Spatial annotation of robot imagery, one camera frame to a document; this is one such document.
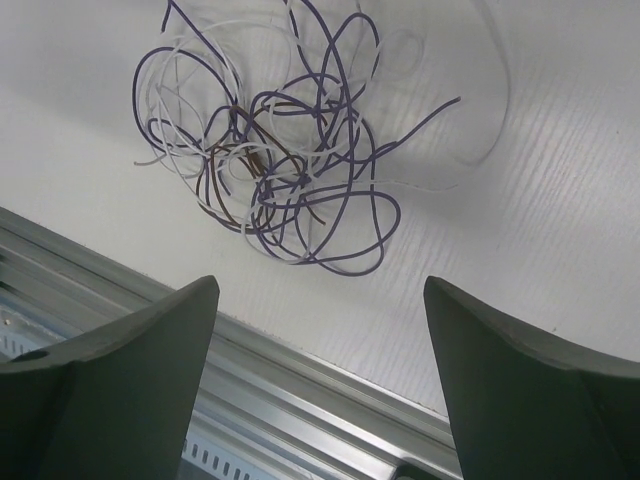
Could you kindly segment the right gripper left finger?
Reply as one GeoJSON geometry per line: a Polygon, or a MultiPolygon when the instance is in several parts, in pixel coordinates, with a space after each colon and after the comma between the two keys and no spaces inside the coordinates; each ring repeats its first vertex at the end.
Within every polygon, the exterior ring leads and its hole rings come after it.
{"type": "Polygon", "coordinates": [[[212,276],[1,366],[5,479],[172,479],[211,343],[212,276]]]}

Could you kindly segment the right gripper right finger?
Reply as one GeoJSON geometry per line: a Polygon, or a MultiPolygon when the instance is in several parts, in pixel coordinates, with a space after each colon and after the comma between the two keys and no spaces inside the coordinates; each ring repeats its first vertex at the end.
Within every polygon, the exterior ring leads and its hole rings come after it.
{"type": "Polygon", "coordinates": [[[636,479],[639,365],[562,339],[438,278],[424,287],[466,479],[636,479]]]}

